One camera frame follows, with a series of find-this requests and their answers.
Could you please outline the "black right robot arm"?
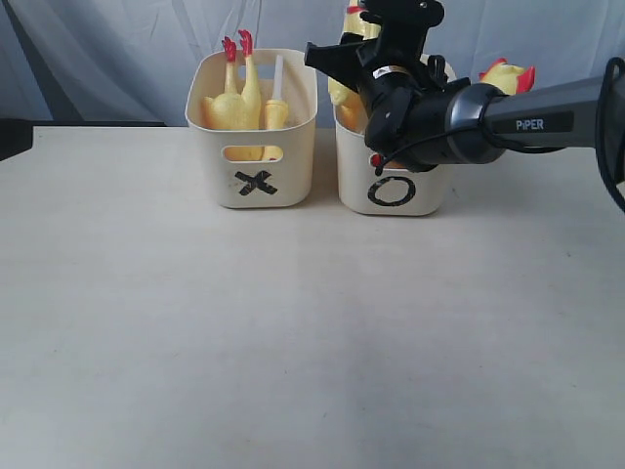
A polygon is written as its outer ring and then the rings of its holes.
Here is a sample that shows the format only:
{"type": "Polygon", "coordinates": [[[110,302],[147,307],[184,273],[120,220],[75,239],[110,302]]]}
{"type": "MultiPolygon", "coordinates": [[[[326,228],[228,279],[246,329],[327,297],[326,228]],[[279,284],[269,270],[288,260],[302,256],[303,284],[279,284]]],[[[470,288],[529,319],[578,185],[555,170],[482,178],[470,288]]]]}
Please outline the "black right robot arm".
{"type": "Polygon", "coordinates": [[[592,149],[604,185],[624,182],[624,60],[604,73],[510,95],[468,78],[442,82],[437,60],[420,62],[426,19],[380,21],[374,39],[346,33],[334,46],[308,44],[306,65],[355,91],[367,115],[364,141],[380,154],[378,173],[393,161],[414,172],[442,165],[483,165],[511,150],[546,154],[592,149]]]}

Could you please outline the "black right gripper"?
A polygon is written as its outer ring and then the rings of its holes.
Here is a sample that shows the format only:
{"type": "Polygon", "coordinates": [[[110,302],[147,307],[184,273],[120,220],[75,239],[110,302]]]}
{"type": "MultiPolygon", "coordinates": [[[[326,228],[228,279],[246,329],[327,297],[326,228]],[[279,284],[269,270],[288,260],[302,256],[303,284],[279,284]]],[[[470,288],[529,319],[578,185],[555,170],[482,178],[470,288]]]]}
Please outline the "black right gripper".
{"type": "Polygon", "coordinates": [[[423,56],[441,19],[359,19],[362,41],[333,46],[308,42],[305,65],[359,94],[384,98],[397,88],[417,96],[440,94],[448,84],[441,55],[423,56]]]}

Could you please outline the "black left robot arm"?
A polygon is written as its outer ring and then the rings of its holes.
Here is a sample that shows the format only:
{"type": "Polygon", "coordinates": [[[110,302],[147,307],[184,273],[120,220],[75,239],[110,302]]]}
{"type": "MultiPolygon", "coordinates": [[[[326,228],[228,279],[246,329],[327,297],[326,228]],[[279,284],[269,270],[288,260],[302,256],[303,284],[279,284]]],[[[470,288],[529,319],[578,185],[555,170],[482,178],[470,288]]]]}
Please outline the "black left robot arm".
{"type": "Polygon", "coordinates": [[[6,160],[33,146],[33,122],[25,119],[0,120],[0,160],[6,160]]]}

